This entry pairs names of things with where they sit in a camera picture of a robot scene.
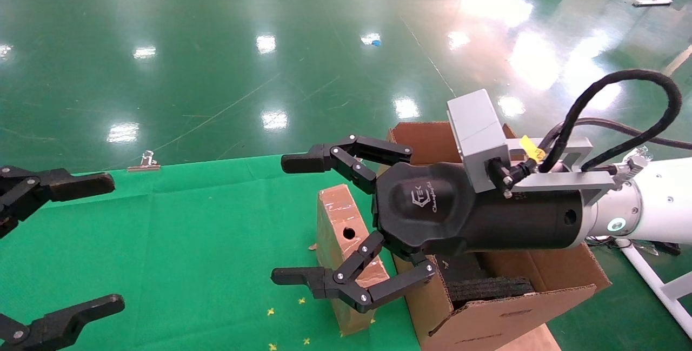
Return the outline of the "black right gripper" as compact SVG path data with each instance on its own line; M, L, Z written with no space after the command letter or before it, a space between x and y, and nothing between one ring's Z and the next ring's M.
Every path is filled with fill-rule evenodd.
M336 171L366 194L373 194L372 232L336 270L292 267L272 270L277 285L300 285L315 299L339 299L366 313L430 282L435 265L426 255L465 252L548 250L576 242L583 215L576 190L532 191L506 198L497 189L476 193L460 163L412 165L412 147L350 135L314 144L306 153L281 156L282 171L308 174ZM378 178L364 161L391 166ZM361 287L357 278L387 248L413 269Z

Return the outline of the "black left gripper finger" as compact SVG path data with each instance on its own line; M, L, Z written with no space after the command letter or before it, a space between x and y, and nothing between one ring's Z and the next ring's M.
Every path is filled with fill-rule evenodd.
M2 166L1 238L48 202L67 202L114 190L114 179L107 172L74 176L63 168L36 172Z
M1 315L1 350L59 350L74 345L89 323L124 310L124 298L110 294L72 305L25 326Z

